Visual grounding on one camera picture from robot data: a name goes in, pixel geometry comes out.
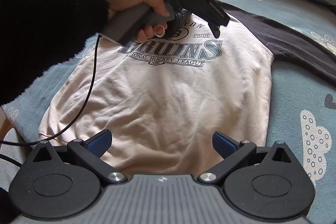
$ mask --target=bed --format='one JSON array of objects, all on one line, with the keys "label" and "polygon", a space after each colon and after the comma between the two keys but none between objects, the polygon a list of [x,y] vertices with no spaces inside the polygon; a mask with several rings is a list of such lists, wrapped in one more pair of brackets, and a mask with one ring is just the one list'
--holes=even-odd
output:
[{"label": "bed", "polygon": [[[336,40],[336,15],[319,2],[221,1],[280,22],[310,37],[316,44]],[[50,68],[23,95],[2,106],[24,140],[34,141],[38,138],[40,122],[53,96],[93,48],[95,39],[88,39],[85,50],[78,56]],[[328,54],[334,54],[336,62],[336,52],[330,51]],[[272,64],[266,145],[284,140],[310,176],[316,189],[315,200],[308,214],[313,224],[333,224],[336,221],[336,147],[332,144],[333,139],[336,140],[336,86],[300,66],[275,60]]]}]

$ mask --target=floral pattern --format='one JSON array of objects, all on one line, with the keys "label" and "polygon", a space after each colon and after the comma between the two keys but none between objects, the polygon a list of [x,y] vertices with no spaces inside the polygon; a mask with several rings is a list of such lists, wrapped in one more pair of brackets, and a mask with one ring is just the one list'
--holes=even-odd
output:
[{"label": "floral pattern", "polygon": [[293,30],[296,30],[297,32],[303,33],[300,29],[296,28],[296,27],[291,27]]},{"label": "floral pattern", "polygon": [[328,35],[325,35],[323,37],[315,32],[311,32],[311,34],[317,39],[315,40],[317,43],[321,44],[323,47],[330,50],[334,55],[336,55],[336,42],[332,37]]},{"label": "floral pattern", "polygon": [[6,117],[7,119],[11,122],[11,123],[14,123],[15,122],[15,119],[16,119],[16,116],[17,114],[19,113],[18,110],[13,110],[12,107],[10,107],[8,110],[7,110],[7,113],[6,113]]},{"label": "floral pattern", "polygon": [[90,44],[87,46],[87,48],[83,51],[83,54],[82,55],[75,55],[76,58],[83,58],[85,57],[93,48],[95,47],[94,44]]},{"label": "floral pattern", "polygon": [[316,188],[316,181],[320,180],[327,171],[325,154],[332,148],[332,135],[325,127],[316,125],[316,119],[309,110],[301,111],[300,116],[303,168]]}]

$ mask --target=black sweater sleeve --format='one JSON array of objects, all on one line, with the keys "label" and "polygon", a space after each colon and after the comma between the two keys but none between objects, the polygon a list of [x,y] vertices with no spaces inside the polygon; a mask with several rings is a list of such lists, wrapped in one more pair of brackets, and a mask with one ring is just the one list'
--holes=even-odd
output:
[{"label": "black sweater sleeve", "polygon": [[108,7],[107,0],[0,0],[0,105],[80,52]]}]

